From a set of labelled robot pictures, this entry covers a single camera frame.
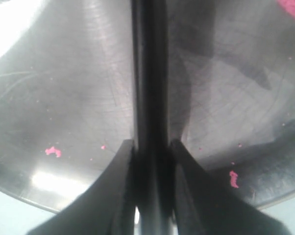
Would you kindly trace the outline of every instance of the pink residue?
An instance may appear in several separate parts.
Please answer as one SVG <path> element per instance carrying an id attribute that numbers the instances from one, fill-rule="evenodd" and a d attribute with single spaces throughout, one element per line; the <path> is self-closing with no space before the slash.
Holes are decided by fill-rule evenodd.
<path id="1" fill-rule="evenodd" d="M 287 13 L 295 18 L 295 0 L 277 0 L 277 2 Z"/>
<path id="2" fill-rule="evenodd" d="M 229 172 L 230 175 L 230 185 L 234 188 L 239 188 L 237 185 L 238 174 L 235 173 L 233 170 Z"/>
<path id="3" fill-rule="evenodd" d="M 49 154 L 54 153 L 54 154 L 56 154 L 56 157 L 57 158 L 60 158 L 61 157 L 61 151 L 59 149 L 55 148 L 54 146 L 51 147 L 51 148 L 47 148 L 45 150 L 45 153 L 46 153 L 46 155 L 49 155 Z"/>

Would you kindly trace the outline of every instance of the stainless steel surface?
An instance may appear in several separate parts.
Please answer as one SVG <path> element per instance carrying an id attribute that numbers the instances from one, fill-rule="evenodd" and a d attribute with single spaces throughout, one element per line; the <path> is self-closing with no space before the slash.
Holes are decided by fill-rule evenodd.
<path id="1" fill-rule="evenodd" d="M 171 136 L 207 169 L 295 138 L 295 20 L 274 0 L 168 0 L 168 9 Z M 61 210 L 132 137 L 130 30 L 127 0 L 0 3 L 0 190 Z M 256 180 L 255 205 L 295 191 L 288 141 L 262 157 L 290 149 L 289 160 L 272 156 L 243 182 Z M 61 158 L 45 154 L 52 146 Z"/>

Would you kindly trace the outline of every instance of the pink food particle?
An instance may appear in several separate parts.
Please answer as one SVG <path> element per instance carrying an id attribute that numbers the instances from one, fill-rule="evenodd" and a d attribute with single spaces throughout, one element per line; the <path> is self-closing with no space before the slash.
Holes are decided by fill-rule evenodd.
<path id="1" fill-rule="evenodd" d="M 61 151 L 59 149 L 55 148 L 54 146 L 51 147 L 51 148 L 47 148 L 45 150 L 45 153 L 46 153 L 46 155 L 49 155 L 49 154 L 54 153 L 54 154 L 56 154 L 56 157 L 57 158 L 60 158 L 61 157 Z"/>
<path id="2" fill-rule="evenodd" d="M 234 188 L 239 188 L 237 185 L 238 174 L 235 173 L 233 170 L 229 172 L 230 175 L 230 185 Z"/>
<path id="3" fill-rule="evenodd" d="M 295 0 L 277 0 L 278 4 L 295 18 Z"/>

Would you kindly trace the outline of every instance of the pink speck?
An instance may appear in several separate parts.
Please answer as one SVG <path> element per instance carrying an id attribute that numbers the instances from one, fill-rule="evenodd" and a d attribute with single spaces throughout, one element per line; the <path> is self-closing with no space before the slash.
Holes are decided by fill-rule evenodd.
<path id="1" fill-rule="evenodd" d="M 47 148 L 45 150 L 45 153 L 46 153 L 46 155 L 49 155 L 51 153 L 54 153 L 54 154 L 56 154 L 56 157 L 57 158 L 60 158 L 61 157 L 61 151 L 59 149 L 55 148 L 54 146 L 51 147 L 51 148 L 49 148 L 49 149 Z"/>
<path id="2" fill-rule="evenodd" d="M 295 18 L 295 0 L 277 0 L 277 2 L 287 13 Z"/>
<path id="3" fill-rule="evenodd" d="M 234 188 L 239 188 L 237 185 L 238 174 L 235 173 L 233 170 L 229 172 L 230 175 L 230 185 Z"/>

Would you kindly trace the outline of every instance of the black rod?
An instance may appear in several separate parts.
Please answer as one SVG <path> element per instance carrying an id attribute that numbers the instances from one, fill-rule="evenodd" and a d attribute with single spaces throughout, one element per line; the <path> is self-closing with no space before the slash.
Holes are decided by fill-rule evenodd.
<path id="1" fill-rule="evenodd" d="M 168 39 L 165 0 L 132 0 L 134 154 L 143 235 L 170 234 Z"/>

